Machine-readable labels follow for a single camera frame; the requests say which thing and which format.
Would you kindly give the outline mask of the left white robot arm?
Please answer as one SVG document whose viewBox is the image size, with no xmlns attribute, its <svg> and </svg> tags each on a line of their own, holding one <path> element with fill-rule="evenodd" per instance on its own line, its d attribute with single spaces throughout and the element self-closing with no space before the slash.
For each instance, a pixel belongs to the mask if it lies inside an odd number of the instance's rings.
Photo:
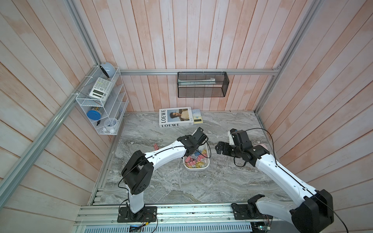
<svg viewBox="0 0 373 233">
<path fill-rule="evenodd" d="M 175 159 L 194 154 L 207 141 L 208 136 L 199 127 L 192 135 L 181 136 L 159 150 L 147 153 L 135 151 L 121 172 L 128 191 L 130 211 L 136 214 L 145 207 L 143 192 L 149 186 L 155 170 Z"/>
</svg>

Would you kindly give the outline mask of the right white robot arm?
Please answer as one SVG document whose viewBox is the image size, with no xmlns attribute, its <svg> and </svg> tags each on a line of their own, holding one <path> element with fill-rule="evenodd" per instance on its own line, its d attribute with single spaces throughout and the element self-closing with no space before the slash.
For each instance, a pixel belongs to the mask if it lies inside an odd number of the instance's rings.
<svg viewBox="0 0 373 233">
<path fill-rule="evenodd" d="M 242 159 L 245 163 L 269 176 L 291 198 L 291 202 L 272 200 L 258 194 L 250 198 L 245 208 L 251 218 L 272 216 L 294 225 L 300 233 L 320 233 L 334 222 L 332 195 L 326 190 L 318 191 L 299 179 L 278 162 L 274 155 L 261 145 L 253 145 L 247 132 L 232 129 L 229 142 L 215 146 L 217 154 Z"/>
</svg>

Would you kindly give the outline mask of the white storage box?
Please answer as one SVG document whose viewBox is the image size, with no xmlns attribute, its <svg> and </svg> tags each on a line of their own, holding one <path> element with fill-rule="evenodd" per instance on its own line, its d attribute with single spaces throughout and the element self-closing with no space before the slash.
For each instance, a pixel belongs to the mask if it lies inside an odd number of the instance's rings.
<svg viewBox="0 0 373 233">
<path fill-rule="evenodd" d="M 183 164 L 184 167 L 190 171 L 205 170 L 210 164 L 210 158 L 210 147 L 208 143 L 205 143 L 191 155 L 183 157 Z"/>
</svg>

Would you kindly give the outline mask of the yellow blue calculator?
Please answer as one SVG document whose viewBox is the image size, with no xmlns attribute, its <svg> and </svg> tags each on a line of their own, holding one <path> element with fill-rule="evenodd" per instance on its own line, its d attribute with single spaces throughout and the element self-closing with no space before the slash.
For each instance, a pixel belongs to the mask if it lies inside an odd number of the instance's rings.
<svg viewBox="0 0 373 233">
<path fill-rule="evenodd" d="M 194 124 L 202 124 L 202 113 L 200 109 L 192 109 L 192 116 L 193 116 L 193 123 Z"/>
</svg>

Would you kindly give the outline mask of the white LOEWE book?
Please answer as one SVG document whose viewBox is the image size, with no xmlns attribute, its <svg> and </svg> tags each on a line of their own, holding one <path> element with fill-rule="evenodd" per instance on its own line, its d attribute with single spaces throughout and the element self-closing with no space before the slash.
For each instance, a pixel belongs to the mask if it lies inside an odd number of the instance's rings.
<svg viewBox="0 0 373 233">
<path fill-rule="evenodd" d="M 191 107 L 159 109 L 160 128 L 191 126 L 193 124 Z"/>
</svg>

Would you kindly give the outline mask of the papers in mesh basket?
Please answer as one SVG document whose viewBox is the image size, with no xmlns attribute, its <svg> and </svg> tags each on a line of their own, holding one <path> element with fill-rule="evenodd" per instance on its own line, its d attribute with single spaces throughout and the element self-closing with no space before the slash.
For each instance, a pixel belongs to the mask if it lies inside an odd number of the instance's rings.
<svg viewBox="0 0 373 233">
<path fill-rule="evenodd" d="M 181 80 L 178 79 L 178 85 L 180 86 L 194 86 L 194 85 L 215 85 L 216 79 L 210 78 L 210 79 L 199 79 L 199 80 Z"/>
</svg>

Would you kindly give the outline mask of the blue lid container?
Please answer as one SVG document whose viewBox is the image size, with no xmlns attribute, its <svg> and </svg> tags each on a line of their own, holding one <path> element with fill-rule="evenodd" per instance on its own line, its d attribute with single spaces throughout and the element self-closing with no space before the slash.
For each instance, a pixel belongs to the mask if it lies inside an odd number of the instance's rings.
<svg viewBox="0 0 373 233">
<path fill-rule="evenodd" d="M 102 117 L 102 111 L 103 111 L 103 108 L 102 107 L 91 107 L 86 115 L 89 119 L 93 120 L 93 121 L 97 121 L 97 120 L 100 120 L 101 117 Z"/>
</svg>

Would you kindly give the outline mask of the white calculator on shelf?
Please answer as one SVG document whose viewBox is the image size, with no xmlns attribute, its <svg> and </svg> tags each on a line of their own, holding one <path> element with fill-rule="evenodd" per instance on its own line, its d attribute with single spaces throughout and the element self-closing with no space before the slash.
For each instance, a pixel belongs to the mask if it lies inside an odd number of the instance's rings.
<svg viewBox="0 0 373 233">
<path fill-rule="evenodd" d="M 102 102 L 105 102 L 107 100 L 107 97 L 109 96 L 112 88 L 113 83 L 109 80 L 106 80 L 104 78 L 98 78 L 93 85 L 89 96 L 101 100 Z"/>
</svg>

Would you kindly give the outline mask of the black mesh wall basket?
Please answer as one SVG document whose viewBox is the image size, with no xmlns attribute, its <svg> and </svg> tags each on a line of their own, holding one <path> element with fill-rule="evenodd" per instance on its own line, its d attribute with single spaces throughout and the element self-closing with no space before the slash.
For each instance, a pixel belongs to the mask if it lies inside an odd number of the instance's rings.
<svg viewBox="0 0 373 233">
<path fill-rule="evenodd" d="M 229 78 L 226 72 L 178 72 L 177 94 L 179 98 L 225 97 Z"/>
</svg>

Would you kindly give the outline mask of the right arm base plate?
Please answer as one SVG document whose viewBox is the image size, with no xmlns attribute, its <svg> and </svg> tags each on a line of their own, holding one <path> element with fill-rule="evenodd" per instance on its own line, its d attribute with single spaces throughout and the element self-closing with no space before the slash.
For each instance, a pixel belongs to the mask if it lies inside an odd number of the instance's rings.
<svg viewBox="0 0 373 233">
<path fill-rule="evenodd" d="M 231 208 L 233 210 L 235 220 L 248 220 L 248 219 L 272 220 L 273 219 L 272 216 L 259 213 L 258 209 L 253 204 L 232 203 Z"/>
</svg>

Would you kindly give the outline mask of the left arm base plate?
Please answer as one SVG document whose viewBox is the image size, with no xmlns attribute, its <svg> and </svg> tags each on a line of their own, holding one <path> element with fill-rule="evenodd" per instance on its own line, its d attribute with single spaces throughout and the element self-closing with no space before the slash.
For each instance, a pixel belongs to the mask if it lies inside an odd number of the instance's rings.
<svg viewBox="0 0 373 233">
<path fill-rule="evenodd" d="M 130 207 L 121 207 L 117 218 L 118 223 L 156 222 L 157 207 L 145 206 L 139 212 L 133 213 Z"/>
</svg>

